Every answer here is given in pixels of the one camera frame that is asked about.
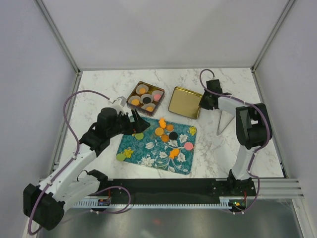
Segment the orange dotted cookie packed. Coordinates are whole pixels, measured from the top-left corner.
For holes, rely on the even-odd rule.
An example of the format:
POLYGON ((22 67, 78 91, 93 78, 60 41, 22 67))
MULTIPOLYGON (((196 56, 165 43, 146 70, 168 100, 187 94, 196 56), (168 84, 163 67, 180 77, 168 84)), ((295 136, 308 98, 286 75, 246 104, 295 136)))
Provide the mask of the orange dotted cookie packed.
POLYGON ((146 88, 140 88, 138 94, 143 95, 146 93, 146 88))

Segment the gold tin lid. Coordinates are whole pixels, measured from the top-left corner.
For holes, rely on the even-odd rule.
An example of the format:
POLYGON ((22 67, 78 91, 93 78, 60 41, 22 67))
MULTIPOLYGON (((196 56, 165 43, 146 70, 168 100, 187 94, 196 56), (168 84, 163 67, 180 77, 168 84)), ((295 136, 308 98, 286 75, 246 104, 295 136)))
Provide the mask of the gold tin lid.
POLYGON ((202 94, 175 87, 169 102, 168 110, 171 113, 191 119, 197 119, 200 114, 202 94))

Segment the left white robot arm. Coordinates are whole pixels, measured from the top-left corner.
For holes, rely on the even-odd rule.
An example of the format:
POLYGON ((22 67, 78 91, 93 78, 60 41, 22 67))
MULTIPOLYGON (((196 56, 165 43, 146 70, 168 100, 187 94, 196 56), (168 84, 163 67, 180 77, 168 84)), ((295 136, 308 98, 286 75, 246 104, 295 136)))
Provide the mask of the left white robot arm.
POLYGON ((113 137, 141 133, 150 127, 150 123, 140 117, 135 109, 131 113, 130 117, 115 108, 103 108, 97 121, 77 140, 76 150, 68 162, 38 185, 30 183, 25 187, 23 212, 29 217, 28 234, 35 234, 31 231, 32 222, 50 231, 75 203, 90 194, 107 193, 108 177, 96 169, 87 172, 82 181, 73 181, 110 145, 113 137))

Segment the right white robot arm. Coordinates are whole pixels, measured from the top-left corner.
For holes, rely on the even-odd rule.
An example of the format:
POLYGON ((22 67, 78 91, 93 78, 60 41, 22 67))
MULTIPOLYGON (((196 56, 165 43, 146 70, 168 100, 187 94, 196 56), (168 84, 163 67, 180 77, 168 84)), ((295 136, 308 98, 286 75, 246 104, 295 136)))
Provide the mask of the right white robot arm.
POLYGON ((256 153, 272 139, 272 128, 266 105, 250 104, 223 90, 218 79, 203 83, 205 90, 200 107, 207 110, 219 109, 234 116, 236 137, 240 144, 236 162, 229 174, 234 179, 226 183, 231 195, 239 195, 245 188, 241 180, 251 177, 251 166, 256 153))

